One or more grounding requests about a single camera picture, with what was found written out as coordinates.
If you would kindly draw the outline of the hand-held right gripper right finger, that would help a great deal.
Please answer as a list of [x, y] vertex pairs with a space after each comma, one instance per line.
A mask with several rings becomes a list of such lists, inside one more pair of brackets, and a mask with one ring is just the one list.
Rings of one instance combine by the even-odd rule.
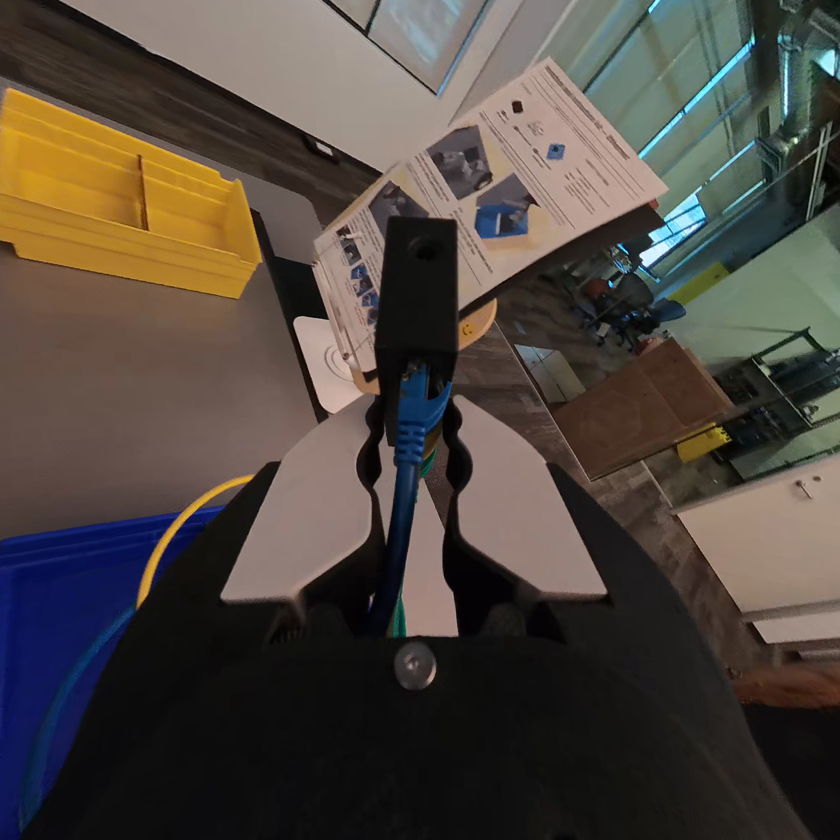
[[550, 464], [502, 421], [456, 395], [444, 415], [447, 479], [443, 572], [458, 635], [498, 605], [527, 623], [543, 604], [604, 601], [607, 588]]

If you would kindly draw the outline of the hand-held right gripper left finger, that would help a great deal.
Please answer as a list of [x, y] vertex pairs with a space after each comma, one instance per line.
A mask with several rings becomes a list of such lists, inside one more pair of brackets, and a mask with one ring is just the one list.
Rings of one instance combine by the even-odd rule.
[[385, 526], [377, 398], [363, 395], [318, 425], [281, 460], [220, 594], [226, 606], [339, 610], [363, 635], [384, 570]]

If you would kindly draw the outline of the black ethernet switch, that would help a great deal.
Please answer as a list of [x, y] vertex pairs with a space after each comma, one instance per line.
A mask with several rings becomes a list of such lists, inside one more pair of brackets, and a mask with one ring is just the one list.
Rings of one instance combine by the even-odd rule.
[[386, 225], [374, 357], [385, 435], [397, 441], [403, 377], [426, 367], [435, 396], [450, 385], [458, 357], [458, 247], [453, 219], [391, 217]]

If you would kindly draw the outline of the blue plastic bin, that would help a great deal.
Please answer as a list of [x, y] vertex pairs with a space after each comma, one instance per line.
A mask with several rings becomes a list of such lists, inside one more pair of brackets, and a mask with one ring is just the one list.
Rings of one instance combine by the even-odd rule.
[[56, 782], [177, 514], [8, 538], [1, 548], [1, 837]]

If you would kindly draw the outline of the yellow plastic bin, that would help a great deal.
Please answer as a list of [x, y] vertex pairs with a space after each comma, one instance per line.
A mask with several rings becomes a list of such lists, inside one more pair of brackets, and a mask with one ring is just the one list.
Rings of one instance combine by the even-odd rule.
[[12, 88], [1, 239], [23, 259], [229, 299], [262, 261], [241, 181]]

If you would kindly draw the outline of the white stand base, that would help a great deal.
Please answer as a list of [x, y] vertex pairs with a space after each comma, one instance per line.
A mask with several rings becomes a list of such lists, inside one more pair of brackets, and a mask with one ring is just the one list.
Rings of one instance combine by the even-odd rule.
[[363, 422], [373, 396], [354, 383], [329, 320], [300, 316], [293, 328], [320, 407], [344, 421]]

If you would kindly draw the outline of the black mesh office chair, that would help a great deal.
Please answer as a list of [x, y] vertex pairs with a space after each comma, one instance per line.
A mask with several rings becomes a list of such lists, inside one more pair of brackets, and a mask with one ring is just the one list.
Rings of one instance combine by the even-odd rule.
[[582, 317], [581, 327], [594, 334], [600, 347], [613, 335], [629, 353], [638, 352], [642, 342], [652, 339], [663, 325], [686, 316], [686, 307], [678, 301], [655, 300], [653, 291], [635, 273], [616, 280], [590, 279], [581, 294], [572, 309]]

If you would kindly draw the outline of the white cabinet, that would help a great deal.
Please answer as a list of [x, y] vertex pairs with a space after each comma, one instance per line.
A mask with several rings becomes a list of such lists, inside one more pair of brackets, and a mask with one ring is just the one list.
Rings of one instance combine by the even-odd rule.
[[838, 642], [839, 455], [677, 512], [766, 644]]

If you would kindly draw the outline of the metal shelf rack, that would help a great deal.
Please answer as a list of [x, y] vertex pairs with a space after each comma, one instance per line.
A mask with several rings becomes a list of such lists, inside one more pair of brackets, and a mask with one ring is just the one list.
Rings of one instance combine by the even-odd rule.
[[726, 442], [711, 453], [742, 482], [769, 478], [838, 452], [812, 439], [838, 425], [827, 398], [838, 396], [838, 348], [828, 348], [812, 329], [790, 331], [762, 350], [732, 360], [712, 374], [731, 403], [717, 423]]

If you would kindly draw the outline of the printed instruction poster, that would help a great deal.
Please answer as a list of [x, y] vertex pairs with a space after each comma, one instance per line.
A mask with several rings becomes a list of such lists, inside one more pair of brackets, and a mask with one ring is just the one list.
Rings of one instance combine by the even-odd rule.
[[342, 357], [375, 368], [385, 233], [396, 219], [458, 227], [458, 311], [541, 260], [575, 260], [651, 229], [667, 185], [552, 60], [491, 94], [393, 165], [314, 241], [313, 273]]

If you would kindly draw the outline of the large window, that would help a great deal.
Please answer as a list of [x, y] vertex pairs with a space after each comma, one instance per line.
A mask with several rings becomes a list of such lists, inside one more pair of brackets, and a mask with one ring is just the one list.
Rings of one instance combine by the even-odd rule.
[[491, 1], [327, 1], [423, 88], [448, 84]]

